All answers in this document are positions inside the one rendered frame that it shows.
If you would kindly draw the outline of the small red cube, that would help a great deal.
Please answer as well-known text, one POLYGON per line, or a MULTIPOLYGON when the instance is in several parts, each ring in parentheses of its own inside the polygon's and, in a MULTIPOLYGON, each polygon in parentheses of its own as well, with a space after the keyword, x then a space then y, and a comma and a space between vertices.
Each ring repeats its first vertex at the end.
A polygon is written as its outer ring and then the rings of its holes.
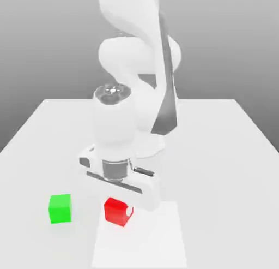
POLYGON ((110 223, 124 227, 130 219, 126 217, 127 206, 120 200, 108 198, 104 203, 105 219, 110 223))

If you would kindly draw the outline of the small green cube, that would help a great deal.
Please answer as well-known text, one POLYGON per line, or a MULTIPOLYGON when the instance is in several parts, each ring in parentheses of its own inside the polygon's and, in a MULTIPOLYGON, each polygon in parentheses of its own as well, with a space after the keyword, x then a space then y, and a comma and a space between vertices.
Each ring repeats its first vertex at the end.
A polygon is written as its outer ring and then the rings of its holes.
POLYGON ((51 224, 72 221, 72 202, 70 194, 51 195, 48 213, 51 224))

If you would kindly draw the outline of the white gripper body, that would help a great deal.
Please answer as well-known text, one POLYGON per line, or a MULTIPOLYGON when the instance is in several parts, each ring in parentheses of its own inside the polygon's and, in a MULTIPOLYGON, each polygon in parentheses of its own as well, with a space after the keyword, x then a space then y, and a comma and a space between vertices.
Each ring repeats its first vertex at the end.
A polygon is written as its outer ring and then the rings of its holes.
POLYGON ((160 205, 160 183, 158 175, 152 177, 134 171, 121 181, 109 180, 98 174, 86 171, 81 174, 82 183, 93 194, 101 198, 114 198, 147 211, 160 205))

